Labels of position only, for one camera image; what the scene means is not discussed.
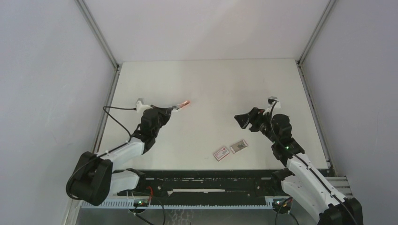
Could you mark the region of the staple box tray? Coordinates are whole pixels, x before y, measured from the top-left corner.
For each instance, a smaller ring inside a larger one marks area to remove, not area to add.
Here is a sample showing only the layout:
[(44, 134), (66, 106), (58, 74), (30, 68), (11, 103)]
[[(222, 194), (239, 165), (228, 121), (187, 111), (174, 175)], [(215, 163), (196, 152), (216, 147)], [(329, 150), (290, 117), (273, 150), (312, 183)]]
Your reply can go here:
[(230, 149), (231, 149), (233, 154), (236, 154), (237, 152), (243, 150), (246, 147), (248, 147), (248, 144), (247, 144), (247, 142), (244, 139), (242, 139), (242, 140), (232, 144), (230, 146)]

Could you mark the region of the red white staple box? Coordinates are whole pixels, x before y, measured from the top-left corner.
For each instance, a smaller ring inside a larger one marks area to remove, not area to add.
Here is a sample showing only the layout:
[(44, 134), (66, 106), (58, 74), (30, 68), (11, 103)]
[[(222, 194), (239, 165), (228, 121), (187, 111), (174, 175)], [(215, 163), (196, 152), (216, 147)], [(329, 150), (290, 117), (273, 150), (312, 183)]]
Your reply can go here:
[(227, 147), (223, 146), (219, 150), (215, 151), (213, 153), (213, 156), (217, 161), (221, 161), (229, 154), (230, 154), (230, 150)]

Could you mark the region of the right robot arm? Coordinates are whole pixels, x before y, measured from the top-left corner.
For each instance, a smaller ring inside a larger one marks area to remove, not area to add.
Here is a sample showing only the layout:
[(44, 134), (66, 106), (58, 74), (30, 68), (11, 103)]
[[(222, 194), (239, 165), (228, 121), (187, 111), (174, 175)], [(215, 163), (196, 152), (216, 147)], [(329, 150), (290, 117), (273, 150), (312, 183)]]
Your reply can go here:
[(344, 195), (315, 168), (293, 138), (289, 117), (273, 114), (273, 110), (254, 107), (234, 117), (242, 129), (267, 137), (272, 142), (273, 155), (284, 165), (284, 169), (273, 173), (272, 191), (292, 197), (318, 225), (362, 225), (360, 202)]

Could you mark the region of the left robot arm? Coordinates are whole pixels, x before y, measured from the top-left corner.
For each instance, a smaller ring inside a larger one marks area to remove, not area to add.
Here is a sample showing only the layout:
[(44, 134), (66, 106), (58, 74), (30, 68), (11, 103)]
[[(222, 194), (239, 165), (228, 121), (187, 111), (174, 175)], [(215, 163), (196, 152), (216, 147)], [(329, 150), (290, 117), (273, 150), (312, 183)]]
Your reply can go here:
[(84, 152), (66, 183), (68, 197), (98, 206), (109, 194), (122, 190), (129, 189), (135, 195), (142, 195), (146, 191), (147, 183), (135, 171), (114, 171), (153, 147), (159, 130), (168, 123), (172, 112), (172, 107), (159, 108), (151, 105), (141, 110), (141, 122), (125, 143), (99, 155)]

